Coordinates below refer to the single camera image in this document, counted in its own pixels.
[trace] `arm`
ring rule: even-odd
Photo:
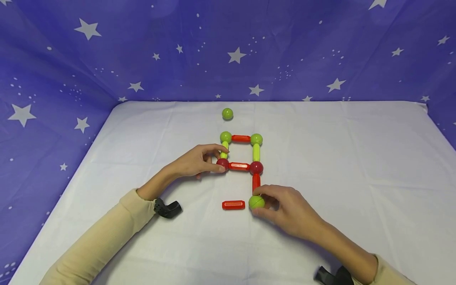
[[[87,230],[46,272],[40,285],[88,285],[114,255],[155,214],[154,200],[171,182],[182,176],[200,177],[201,172],[225,172],[212,164],[211,155],[228,152],[221,145],[199,145],[165,166],[139,189],[120,202]]]
[[[253,195],[263,195],[264,208],[252,214],[268,219],[288,234],[320,245],[333,254],[350,272],[356,284],[412,285],[381,258],[368,253],[324,221],[302,195],[291,187],[263,185]],[[277,211],[269,208],[279,203]]]

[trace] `hand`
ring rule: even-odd
[[[263,185],[253,195],[265,198],[265,207],[252,210],[252,214],[270,220],[288,234],[316,242],[326,227],[326,222],[315,212],[301,193],[291,187]],[[277,211],[269,207],[279,202]]]
[[[197,145],[170,163],[168,167],[178,177],[196,175],[197,179],[200,179],[202,172],[224,173],[225,167],[212,163],[212,156],[219,159],[220,151],[228,153],[228,150],[222,145]]]

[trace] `sleeve cuff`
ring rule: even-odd
[[[120,204],[130,213],[134,222],[134,231],[140,231],[155,214],[155,200],[146,201],[138,196],[136,189],[129,191],[120,199]]]

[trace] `loose red rod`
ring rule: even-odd
[[[230,162],[228,168],[232,170],[249,171],[250,164],[241,162]]]
[[[242,210],[245,209],[245,202],[242,200],[222,202],[223,210]]]
[[[236,142],[250,143],[250,136],[249,135],[232,135],[231,140],[236,141]]]
[[[258,173],[255,173],[254,176],[252,177],[252,191],[255,190],[255,188],[260,187],[261,185],[261,178],[259,177]]]

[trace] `black wrist strap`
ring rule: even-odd
[[[323,285],[353,285],[350,272],[345,267],[339,268],[336,276],[329,273],[323,266],[315,274],[314,280]]]
[[[180,206],[178,201],[174,201],[169,205],[165,205],[163,200],[157,198],[155,200],[154,211],[164,218],[172,219],[182,212],[182,207]]]

